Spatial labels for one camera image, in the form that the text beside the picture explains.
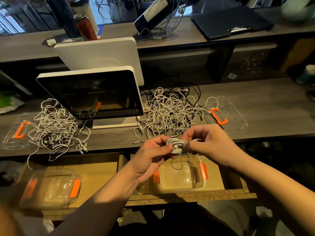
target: black folder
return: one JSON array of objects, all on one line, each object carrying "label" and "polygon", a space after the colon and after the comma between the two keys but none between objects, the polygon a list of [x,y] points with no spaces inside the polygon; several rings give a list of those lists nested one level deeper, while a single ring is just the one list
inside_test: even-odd
[{"label": "black folder", "polygon": [[245,32],[269,30],[274,26],[248,6],[194,15],[191,20],[207,40],[221,39]]}]

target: person's left hand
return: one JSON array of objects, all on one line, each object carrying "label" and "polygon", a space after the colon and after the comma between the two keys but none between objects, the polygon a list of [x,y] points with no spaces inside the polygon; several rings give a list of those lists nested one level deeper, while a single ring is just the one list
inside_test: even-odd
[{"label": "person's left hand", "polygon": [[146,181],[169,158],[168,154],[173,150],[173,146],[165,146],[168,139],[169,137],[161,135],[146,140],[128,162],[139,183]]}]

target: clipboard clip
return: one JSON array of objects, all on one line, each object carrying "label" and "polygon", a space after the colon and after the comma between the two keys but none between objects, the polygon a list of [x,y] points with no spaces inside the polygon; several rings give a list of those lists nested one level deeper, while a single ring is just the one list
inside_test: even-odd
[{"label": "clipboard clip", "polygon": [[250,30],[250,27],[234,27],[233,29],[229,30],[229,32],[231,34],[240,34],[244,32],[249,32]]}]

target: monitor base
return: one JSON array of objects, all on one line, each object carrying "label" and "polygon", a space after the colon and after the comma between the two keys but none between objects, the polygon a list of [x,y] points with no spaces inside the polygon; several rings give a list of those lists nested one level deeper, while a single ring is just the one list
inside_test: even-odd
[{"label": "monitor base", "polygon": [[139,125],[136,117],[109,118],[93,120],[92,129],[113,128],[113,127],[136,127]]}]

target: white bottle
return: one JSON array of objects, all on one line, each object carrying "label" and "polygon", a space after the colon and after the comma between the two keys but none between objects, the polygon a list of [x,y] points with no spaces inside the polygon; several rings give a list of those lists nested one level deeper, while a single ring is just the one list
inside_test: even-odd
[{"label": "white bottle", "polygon": [[85,12],[86,17],[90,20],[95,34],[98,33],[98,27],[90,6],[89,0],[70,0],[70,5],[76,13]]}]

